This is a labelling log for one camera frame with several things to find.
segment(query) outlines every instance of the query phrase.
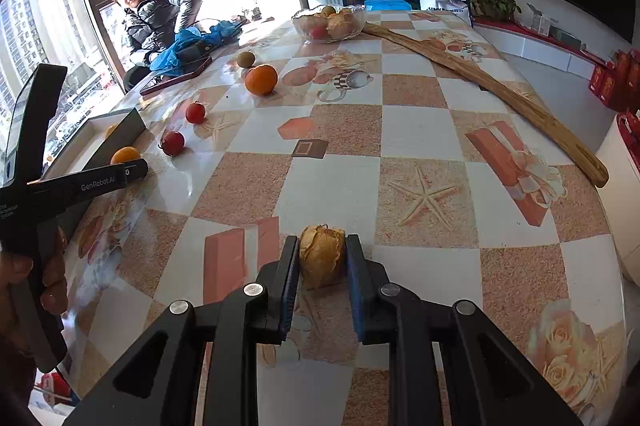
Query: wooden stick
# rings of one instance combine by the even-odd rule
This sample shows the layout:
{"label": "wooden stick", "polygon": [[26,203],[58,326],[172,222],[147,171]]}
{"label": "wooden stick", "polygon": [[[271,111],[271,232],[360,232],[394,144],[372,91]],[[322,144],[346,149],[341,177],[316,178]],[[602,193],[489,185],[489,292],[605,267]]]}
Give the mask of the wooden stick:
{"label": "wooden stick", "polygon": [[609,180],[609,172],[604,164],[558,119],[529,99],[507,88],[471,62],[439,50],[427,41],[412,40],[372,23],[366,23],[363,32],[400,44],[487,89],[560,146],[595,186],[603,187]]}

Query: fruit bowl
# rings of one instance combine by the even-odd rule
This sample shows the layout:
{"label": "fruit bowl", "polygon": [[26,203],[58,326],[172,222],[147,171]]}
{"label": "fruit bowl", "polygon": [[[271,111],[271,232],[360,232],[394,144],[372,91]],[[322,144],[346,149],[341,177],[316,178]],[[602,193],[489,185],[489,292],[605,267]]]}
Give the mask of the fruit bowl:
{"label": "fruit bowl", "polygon": [[318,5],[292,17],[296,32],[307,41],[334,43],[356,37],[364,28],[364,5]]}

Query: green fruit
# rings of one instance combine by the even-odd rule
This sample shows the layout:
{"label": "green fruit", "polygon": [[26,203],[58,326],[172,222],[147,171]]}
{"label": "green fruit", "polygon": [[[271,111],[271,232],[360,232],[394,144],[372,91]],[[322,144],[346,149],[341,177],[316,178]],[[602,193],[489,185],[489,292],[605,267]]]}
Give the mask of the green fruit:
{"label": "green fruit", "polygon": [[329,14],[335,14],[335,9],[331,5],[327,5],[320,12],[325,16],[328,16]]}
{"label": "green fruit", "polygon": [[251,52],[242,52],[236,59],[238,66],[241,68],[249,68],[255,62],[255,56]]}

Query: black puffer jacket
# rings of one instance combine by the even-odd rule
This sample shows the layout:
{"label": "black puffer jacket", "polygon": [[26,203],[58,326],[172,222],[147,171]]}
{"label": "black puffer jacket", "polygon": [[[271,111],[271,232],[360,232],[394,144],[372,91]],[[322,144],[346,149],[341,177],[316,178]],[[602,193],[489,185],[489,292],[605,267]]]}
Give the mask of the black puffer jacket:
{"label": "black puffer jacket", "polygon": [[175,35],[196,21],[202,0],[140,0],[125,9],[122,47],[139,66],[149,63],[174,43]]}

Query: silver bolt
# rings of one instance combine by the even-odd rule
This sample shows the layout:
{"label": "silver bolt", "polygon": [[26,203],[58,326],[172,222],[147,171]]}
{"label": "silver bolt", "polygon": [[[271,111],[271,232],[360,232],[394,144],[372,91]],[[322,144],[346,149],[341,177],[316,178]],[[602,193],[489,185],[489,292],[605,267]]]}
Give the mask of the silver bolt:
{"label": "silver bolt", "polygon": [[176,300],[169,305],[172,314],[184,314],[189,308],[189,304],[185,300]]}
{"label": "silver bolt", "polygon": [[471,301],[462,300],[459,301],[458,304],[456,304],[456,310],[464,316],[470,316],[471,314],[476,312],[476,306],[471,303]]}
{"label": "silver bolt", "polygon": [[250,283],[246,287],[244,287],[244,293],[247,296],[258,296],[262,294],[264,288],[259,283]]}
{"label": "silver bolt", "polygon": [[393,297],[398,296],[400,294],[400,287],[395,283],[385,283],[380,287],[380,292],[385,296]]}

